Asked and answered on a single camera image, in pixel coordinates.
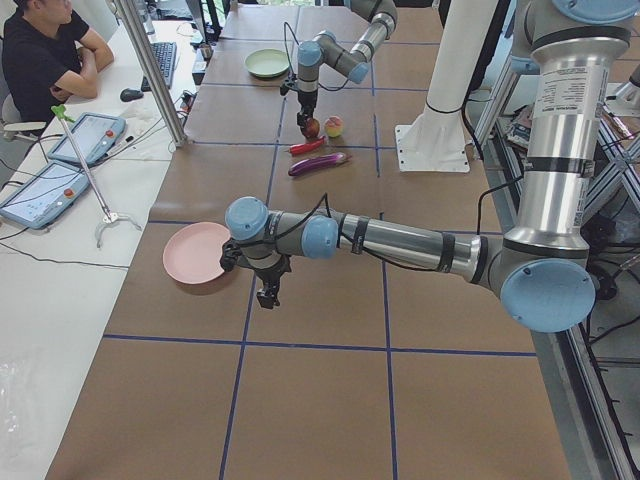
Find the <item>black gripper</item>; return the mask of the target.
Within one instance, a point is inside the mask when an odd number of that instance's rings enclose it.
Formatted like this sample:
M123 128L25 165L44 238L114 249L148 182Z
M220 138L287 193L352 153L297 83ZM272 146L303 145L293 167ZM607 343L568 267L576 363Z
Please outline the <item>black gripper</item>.
M298 91L300 112L296 114L296 124L300 128L306 128L314 119L314 111L317 105L317 91Z
M281 277L291 272L290 256L273 253L260 259L249 258L248 262L263 282L263 289L256 294L259 305L264 309L278 307L280 301L277 291L280 289Z

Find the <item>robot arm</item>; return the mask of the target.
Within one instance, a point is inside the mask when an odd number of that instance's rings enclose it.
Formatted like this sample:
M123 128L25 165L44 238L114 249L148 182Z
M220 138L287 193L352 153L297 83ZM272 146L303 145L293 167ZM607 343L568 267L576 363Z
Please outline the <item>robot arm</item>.
M424 111L412 124L396 127L401 171L451 171L445 166L454 115L465 111L476 61L498 1L464 6L451 1L441 50ZM382 42L397 28L393 1L345 1L369 22L346 51L329 31L299 46L300 127L316 106L319 69L326 64L360 82ZM255 197L235 200L225 213L230 240L222 248L224 271L251 269L263 282L263 308L279 306L280 279L291 272L291 256L331 258L337 249L366 253L404 268L459 275L491 291L519 324L542 333L571 329L589 319L597 287L587 271L589 244L581 236L594 152L604 113L609 71L628 48L639 1L518 1L513 54L533 61L538 74L532 127L521 174L486 190L477 200L475 235L394 224L341 213L328 195L310 211L269 210ZM501 238L481 232L482 202L520 184L516 205L498 200Z
M344 1L344 6L368 22L363 35L350 50L340 46L335 35L328 30L298 46L298 70L292 88L297 92L300 104L296 123L302 132L306 132L314 117L320 67L327 65L346 80L360 84L370 70L376 50L396 30L397 10L393 1L353 0Z

